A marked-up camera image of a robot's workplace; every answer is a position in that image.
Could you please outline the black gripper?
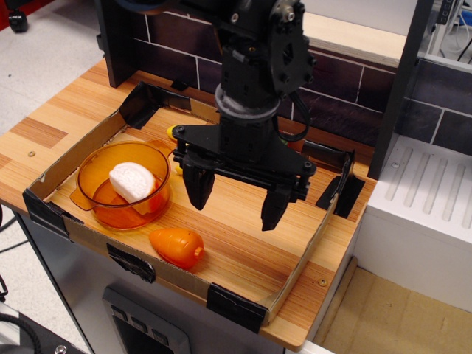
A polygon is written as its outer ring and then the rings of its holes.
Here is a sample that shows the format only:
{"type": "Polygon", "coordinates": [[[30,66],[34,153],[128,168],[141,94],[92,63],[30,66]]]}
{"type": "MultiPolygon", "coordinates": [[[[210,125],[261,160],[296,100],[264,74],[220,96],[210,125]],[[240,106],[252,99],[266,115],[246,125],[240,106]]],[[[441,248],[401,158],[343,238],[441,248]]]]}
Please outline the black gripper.
{"type": "Polygon", "coordinates": [[[281,142],[276,109],[219,113],[217,125],[180,125],[173,131],[188,144],[183,179],[190,203],[197,210],[205,207],[217,174],[242,181],[268,190],[262,231],[274,230],[290,201],[306,199],[316,166],[281,142]]]}

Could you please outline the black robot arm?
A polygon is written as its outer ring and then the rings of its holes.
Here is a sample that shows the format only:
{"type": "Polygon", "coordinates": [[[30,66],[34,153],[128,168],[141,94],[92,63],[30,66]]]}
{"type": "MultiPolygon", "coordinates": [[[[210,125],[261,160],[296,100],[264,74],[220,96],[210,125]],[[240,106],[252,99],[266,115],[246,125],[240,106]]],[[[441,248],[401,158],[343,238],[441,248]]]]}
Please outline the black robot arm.
{"type": "Polygon", "coordinates": [[[305,132],[282,133],[277,112],[291,100],[305,125],[310,113],[298,90],[313,79],[315,58],[303,33],[300,1],[122,1],[126,10],[156,15],[177,9],[211,23],[222,53],[215,90],[216,125],[180,125],[174,159],[191,204],[203,209],[216,175],[266,190],[261,219],[274,229],[287,206],[305,199],[312,162],[289,148],[305,132]]]}

